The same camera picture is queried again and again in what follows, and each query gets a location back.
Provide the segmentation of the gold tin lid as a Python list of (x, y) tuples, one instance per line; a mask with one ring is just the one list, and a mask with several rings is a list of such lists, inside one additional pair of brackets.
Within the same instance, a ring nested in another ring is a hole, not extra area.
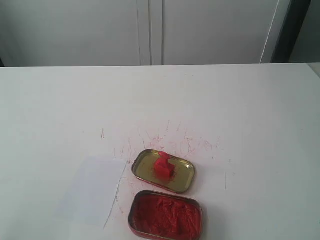
[(191, 162), (154, 149), (143, 150), (131, 171), (136, 178), (176, 194), (187, 192), (196, 175)]

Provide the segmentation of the red ink pad tin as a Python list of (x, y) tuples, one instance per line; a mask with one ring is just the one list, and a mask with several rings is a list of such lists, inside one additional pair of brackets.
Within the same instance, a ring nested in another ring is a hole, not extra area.
[(198, 240), (203, 213), (191, 198), (151, 190), (137, 193), (128, 215), (131, 231), (151, 240)]

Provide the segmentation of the red plastic stamp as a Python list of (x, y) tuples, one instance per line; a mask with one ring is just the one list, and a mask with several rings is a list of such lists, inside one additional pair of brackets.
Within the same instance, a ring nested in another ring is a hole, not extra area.
[(164, 180), (169, 180), (173, 176), (175, 165), (169, 162), (170, 159), (171, 156), (166, 152), (158, 152), (158, 158), (153, 165), (154, 172), (157, 177)]

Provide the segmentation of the white cabinet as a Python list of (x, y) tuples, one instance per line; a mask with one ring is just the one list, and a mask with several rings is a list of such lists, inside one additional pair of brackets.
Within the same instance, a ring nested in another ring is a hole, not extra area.
[(3, 0), (7, 67), (269, 63), (287, 0)]

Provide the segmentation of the white paper sheet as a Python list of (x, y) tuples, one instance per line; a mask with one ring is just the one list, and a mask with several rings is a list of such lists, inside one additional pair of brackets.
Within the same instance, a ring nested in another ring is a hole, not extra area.
[(126, 161), (114, 156), (87, 158), (59, 203), (56, 216), (72, 223), (104, 227), (125, 168)]

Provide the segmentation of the dark vertical post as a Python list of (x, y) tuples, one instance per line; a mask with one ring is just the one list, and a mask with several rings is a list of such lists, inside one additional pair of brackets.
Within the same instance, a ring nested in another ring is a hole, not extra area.
[(272, 64), (288, 63), (305, 21), (311, 0), (291, 0), (272, 54)]

